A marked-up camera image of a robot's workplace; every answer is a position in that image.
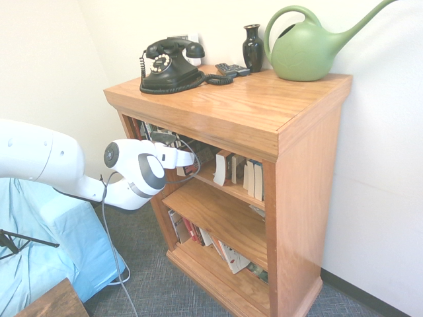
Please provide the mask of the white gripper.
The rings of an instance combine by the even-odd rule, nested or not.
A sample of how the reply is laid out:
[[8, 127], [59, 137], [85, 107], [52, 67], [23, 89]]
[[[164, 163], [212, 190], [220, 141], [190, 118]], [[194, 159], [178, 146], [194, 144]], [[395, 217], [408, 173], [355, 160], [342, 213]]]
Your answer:
[[168, 147], [163, 143], [154, 143], [157, 158], [163, 168], [174, 169], [176, 167], [191, 166], [194, 164], [195, 156], [188, 151], [182, 151], [174, 147]]

